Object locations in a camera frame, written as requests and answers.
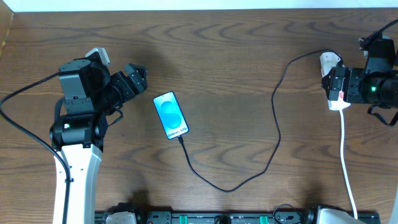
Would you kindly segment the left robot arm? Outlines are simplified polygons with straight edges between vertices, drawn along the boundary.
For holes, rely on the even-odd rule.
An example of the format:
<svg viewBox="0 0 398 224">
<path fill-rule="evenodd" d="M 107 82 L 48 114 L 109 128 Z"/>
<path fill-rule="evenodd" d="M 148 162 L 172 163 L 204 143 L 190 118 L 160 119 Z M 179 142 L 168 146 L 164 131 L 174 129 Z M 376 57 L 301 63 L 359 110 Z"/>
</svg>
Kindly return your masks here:
<svg viewBox="0 0 398 224">
<path fill-rule="evenodd" d="M 80 58 L 60 67 L 66 113 L 55 118 L 50 138 L 56 162 L 54 223 L 94 223 L 95 196 L 107 116 L 147 89 L 147 69 L 127 64 L 110 74 L 101 60 Z"/>
</svg>

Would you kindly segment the blue screen Galaxy smartphone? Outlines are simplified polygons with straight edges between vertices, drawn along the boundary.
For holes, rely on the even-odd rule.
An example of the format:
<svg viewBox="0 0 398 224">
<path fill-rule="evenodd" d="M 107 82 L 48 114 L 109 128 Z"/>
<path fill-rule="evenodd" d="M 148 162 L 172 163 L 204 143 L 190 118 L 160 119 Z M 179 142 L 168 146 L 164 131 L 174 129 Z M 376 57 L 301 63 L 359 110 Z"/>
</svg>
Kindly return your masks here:
<svg viewBox="0 0 398 224">
<path fill-rule="evenodd" d="M 156 96 L 153 103 L 167 139 L 175 139 L 189 132 L 187 121 L 173 91 Z"/>
</svg>

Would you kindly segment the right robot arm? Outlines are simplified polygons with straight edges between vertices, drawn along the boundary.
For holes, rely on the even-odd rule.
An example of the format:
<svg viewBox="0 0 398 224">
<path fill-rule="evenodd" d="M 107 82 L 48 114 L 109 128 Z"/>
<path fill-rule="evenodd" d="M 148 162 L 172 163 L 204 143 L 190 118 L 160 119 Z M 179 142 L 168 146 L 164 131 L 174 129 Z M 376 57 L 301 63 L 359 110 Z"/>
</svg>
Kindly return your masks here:
<svg viewBox="0 0 398 224">
<path fill-rule="evenodd" d="M 343 110 L 352 104 L 369 105 L 368 114 L 375 116 L 386 126 L 397 124 L 397 115 L 386 121 L 373 109 L 397 108 L 397 52 L 394 41 L 381 32 L 359 39 L 364 52 L 364 68 L 343 65 L 343 59 L 329 50 L 320 56 L 321 86 L 325 90 L 328 107 L 332 111 Z"/>
</svg>

